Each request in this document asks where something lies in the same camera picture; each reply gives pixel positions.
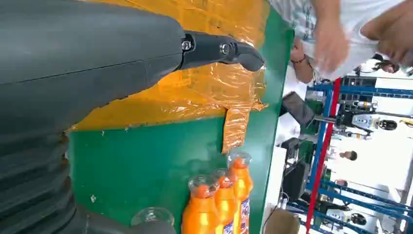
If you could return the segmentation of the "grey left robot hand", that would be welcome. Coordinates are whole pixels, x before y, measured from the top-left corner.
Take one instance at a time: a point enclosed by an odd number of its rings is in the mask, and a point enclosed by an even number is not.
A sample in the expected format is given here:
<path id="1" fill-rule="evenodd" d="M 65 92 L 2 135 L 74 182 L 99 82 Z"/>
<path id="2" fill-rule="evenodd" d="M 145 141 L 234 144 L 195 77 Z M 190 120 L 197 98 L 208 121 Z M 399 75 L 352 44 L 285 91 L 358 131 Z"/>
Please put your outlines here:
<path id="1" fill-rule="evenodd" d="M 247 43 L 186 31 L 175 19 L 107 3 L 0 3 L 0 231 L 173 234 L 165 221 L 124 226 L 77 204 L 65 131 L 93 109 L 211 63 L 257 71 Z"/>

